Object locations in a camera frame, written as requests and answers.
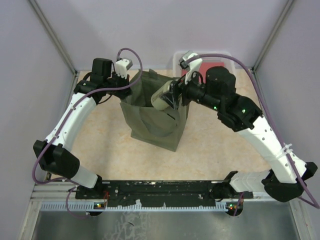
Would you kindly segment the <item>green bottle beige cap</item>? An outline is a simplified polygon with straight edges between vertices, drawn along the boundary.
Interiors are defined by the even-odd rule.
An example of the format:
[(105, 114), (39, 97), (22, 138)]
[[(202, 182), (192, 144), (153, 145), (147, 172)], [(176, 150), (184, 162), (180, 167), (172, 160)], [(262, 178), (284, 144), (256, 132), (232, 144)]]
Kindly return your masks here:
[(166, 92), (174, 93), (173, 91), (170, 90), (172, 81), (173, 80), (167, 81), (151, 96), (151, 99), (150, 99), (151, 104), (156, 110), (163, 111), (166, 108), (170, 107), (164, 100), (162, 100), (162, 95)]

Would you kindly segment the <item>green canvas bag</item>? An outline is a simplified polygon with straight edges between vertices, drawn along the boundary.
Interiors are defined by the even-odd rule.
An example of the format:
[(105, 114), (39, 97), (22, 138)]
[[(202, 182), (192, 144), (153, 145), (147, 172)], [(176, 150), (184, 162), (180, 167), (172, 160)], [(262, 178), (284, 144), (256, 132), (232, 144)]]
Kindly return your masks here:
[(180, 105), (177, 110), (167, 107), (160, 111), (151, 103), (152, 95), (172, 79), (152, 69), (143, 71), (141, 79), (131, 87), (132, 94), (122, 99), (120, 106), (132, 138), (175, 152), (190, 106)]

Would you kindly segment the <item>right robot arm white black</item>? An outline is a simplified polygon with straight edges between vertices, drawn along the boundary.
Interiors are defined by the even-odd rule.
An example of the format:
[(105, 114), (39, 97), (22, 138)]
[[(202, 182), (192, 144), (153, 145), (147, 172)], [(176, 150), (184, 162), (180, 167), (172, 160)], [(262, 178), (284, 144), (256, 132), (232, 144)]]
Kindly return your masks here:
[(262, 172), (231, 172), (223, 185), (227, 197), (262, 192), (285, 203), (306, 192), (305, 180), (315, 174), (317, 165), (299, 159), (289, 145), (279, 142), (258, 105), (236, 92), (236, 77), (227, 68), (211, 67), (205, 76), (194, 71), (189, 82), (185, 79), (184, 75), (169, 81), (160, 99), (173, 109), (193, 101), (216, 111), (218, 120), (247, 140), (270, 166)]

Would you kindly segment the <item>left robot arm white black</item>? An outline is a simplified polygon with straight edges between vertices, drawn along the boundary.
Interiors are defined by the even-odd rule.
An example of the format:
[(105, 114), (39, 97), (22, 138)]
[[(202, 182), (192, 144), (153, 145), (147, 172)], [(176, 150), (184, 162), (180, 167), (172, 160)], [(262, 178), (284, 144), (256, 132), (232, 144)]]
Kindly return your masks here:
[(91, 72), (76, 85), (58, 124), (45, 140), (37, 140), (33, 145), (37, 164), (42, 170), (85, 187), (87, 194), (95, 199), (104, 192), (101, 179), (81, 166), (71, 150), (86, 118), (106, 94), (123, 97), (130, 92), (128, 70), (132, 65), (128, 58), (118, 58), (116, 62), (94, 59)]

